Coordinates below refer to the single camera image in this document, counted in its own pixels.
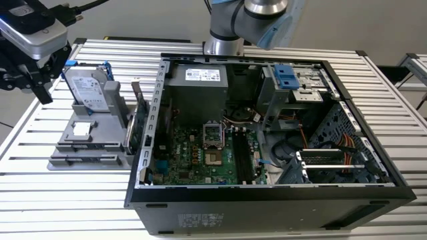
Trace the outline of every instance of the blue plastic clip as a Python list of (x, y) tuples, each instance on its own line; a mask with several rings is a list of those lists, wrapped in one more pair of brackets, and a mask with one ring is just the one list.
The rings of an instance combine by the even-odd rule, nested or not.
[(274, 76), (279, 81), (282, 89), (300, 89), (301, 82), (295, 76), (294, 69), (290, 65), (275, 64)]
[(114, 77), (113, 65), (110, 64), (109, 61), (105, 61), (103, 65), (105, 65), (106, 68), (107, 68), (109, 80), (110, 80), (110, 81), (114, 81), (114, 80), (115, 80), (115, 77)]
[(79, 63), (77, 60), (67, 60), (67, 62), (66, 62), (66, 67), (74, 67), (78, 65), (79, 65)]

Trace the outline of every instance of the blue drive bay latch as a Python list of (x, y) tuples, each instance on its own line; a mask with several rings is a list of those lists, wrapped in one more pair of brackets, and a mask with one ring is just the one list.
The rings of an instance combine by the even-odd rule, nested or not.
[(290, 65), (275, 64), (274, 76), (279, 81), (282, 89), (300, 89), (301, 82), (295, 76), (294, 69)]

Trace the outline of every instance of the motherboard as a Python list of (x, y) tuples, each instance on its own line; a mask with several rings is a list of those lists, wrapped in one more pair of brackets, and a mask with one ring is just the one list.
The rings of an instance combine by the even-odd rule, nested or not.
[[(210, 124), (206, 125), (205, 129), (174, 128), (171, 157), (158, 160), (154, 183), (173, 186), (266, 184), (265, 168), (259, 165), (262, 153), (257, 132), (221, 127), (221, 137), (217, 137), (217, 130)], [(222, 139), (223, 146), (209, 146), (207, 139)], [(239, 161), (250, 165), (241, 166)]]

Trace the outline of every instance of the sticker on hard drive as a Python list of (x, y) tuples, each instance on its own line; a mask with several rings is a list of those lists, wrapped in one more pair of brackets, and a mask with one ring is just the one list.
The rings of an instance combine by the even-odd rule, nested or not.
[(221, 70), (219, 69), (194, 69), (186, 70), (187, 81), (215, 81), (221, 82)]
[(83, 105), (93, 111), (109, 110), (109, 105), (99, 81), (93, 77), (73, 77), (75, 90)]

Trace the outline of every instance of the slotted aluminum surface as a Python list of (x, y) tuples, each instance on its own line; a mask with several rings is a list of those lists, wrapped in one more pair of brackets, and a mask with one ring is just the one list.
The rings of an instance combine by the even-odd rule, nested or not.
[[(161, 53), (201, 54), (193, 43), (89, 40), (75, 45), (77, 60), (110, 60), (121, 94), (135, 102), (131, 81), (153, 96)], [(369, 59), (354, 51), (246, 47), (249, 57), (329, 60), (418, 200), (352, 232), (213, 234), (182, 238), (425, 240), (427, 239), (427, 137), (401, 96), (392, 91)], [(0, 235), (7, 239), (158, 239), (150, 236), (135, 211), (123, 209), (130, 171), (50, 172), (49, 157), (73, 115), (73, 95), (65, 82), (54, 84), (54, 103), (34, 102), (0, 147)]]

